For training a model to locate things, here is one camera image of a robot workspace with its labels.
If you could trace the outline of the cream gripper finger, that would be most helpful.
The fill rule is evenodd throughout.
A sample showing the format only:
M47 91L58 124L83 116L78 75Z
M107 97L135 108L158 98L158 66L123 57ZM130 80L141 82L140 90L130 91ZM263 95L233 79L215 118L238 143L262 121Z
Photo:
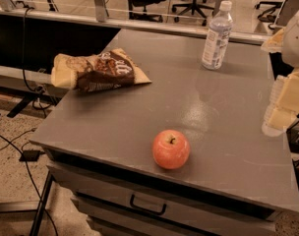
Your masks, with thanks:
M289 75L278 75L269 97L262 131L269 137L284 133L299 115L299 68Z
M269 53L281 52L283 47L283 37L284 29L280 29L262 44L261 49Z

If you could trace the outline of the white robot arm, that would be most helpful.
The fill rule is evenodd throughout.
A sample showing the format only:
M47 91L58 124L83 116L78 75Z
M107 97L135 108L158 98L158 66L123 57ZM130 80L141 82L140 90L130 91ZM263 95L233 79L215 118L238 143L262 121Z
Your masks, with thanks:
M262 125L270 137L284 134L299 115L299 0L284 0L280 13L287 24L261 46L269 53L274 77Z

